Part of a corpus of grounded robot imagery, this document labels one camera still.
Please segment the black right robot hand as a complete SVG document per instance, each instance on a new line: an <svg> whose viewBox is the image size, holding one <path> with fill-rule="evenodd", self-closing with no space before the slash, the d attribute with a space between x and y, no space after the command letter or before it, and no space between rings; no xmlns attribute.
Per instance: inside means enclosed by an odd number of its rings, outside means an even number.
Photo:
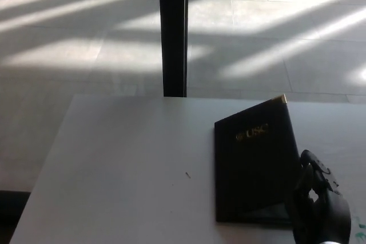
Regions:
<svg viewBox="0 0 366 244"><path fill-rule="evenodd" d="M339 184L315 154L300 155L301 175L285 207L296 243L349 243L351 211Z"/></svg>

